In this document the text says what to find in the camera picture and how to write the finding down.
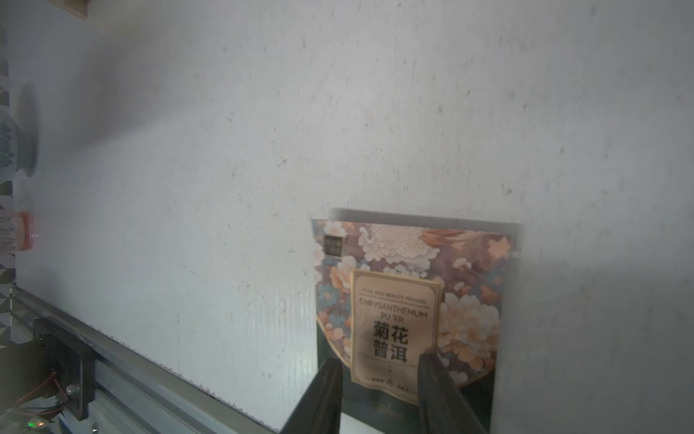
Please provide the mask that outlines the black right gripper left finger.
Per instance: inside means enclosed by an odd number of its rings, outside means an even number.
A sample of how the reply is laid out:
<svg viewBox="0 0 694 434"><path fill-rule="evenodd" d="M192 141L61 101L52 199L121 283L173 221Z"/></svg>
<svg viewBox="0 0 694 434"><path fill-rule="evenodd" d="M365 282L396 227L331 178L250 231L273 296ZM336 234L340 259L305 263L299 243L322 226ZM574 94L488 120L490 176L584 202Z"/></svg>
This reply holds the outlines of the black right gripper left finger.
<svg viewBox="0 0 694 434"><path fill-rule="evenodd" d="M343 363L329 358L320 366L280 433L339 433L342 406Z"/></svg>

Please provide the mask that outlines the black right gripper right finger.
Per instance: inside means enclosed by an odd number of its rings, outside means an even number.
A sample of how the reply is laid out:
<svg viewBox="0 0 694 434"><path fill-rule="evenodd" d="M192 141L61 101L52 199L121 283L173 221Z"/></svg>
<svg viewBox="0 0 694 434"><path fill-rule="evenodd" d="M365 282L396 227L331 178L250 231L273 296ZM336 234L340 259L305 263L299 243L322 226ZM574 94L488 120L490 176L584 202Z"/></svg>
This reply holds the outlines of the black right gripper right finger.
<svg viewBox="0 0 694 434"><path fill-rule="evenodd" d="M417 401L421 433L488 432L436 354L419 356Z"/></svg>

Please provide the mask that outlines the light wooden two-tier shelf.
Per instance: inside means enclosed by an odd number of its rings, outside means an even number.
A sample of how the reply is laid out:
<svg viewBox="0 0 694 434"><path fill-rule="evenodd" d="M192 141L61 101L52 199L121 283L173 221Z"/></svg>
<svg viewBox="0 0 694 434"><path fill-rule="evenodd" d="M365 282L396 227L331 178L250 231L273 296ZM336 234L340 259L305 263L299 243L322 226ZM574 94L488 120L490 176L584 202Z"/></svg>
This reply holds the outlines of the light wooden two-tier shelf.
<svg viewBox="0 0 694 434"><path fill-rule="evenodd" d="M81 20L88 17L89 0L48 0L48 3Z"/></svg>

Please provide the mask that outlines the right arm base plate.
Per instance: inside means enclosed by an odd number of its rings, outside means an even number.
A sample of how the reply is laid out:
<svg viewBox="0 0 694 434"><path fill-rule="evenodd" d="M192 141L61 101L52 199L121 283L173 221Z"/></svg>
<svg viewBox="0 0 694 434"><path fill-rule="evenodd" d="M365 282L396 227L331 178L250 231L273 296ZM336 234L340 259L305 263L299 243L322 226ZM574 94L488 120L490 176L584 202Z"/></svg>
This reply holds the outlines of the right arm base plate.
<svg viewBox="0 0 694 434"><path fill-rule="evenodd" d="M33 337L1 345L1 409L52 419L89 417L95 399L96 353L52 318L34 320Z"/></svg>

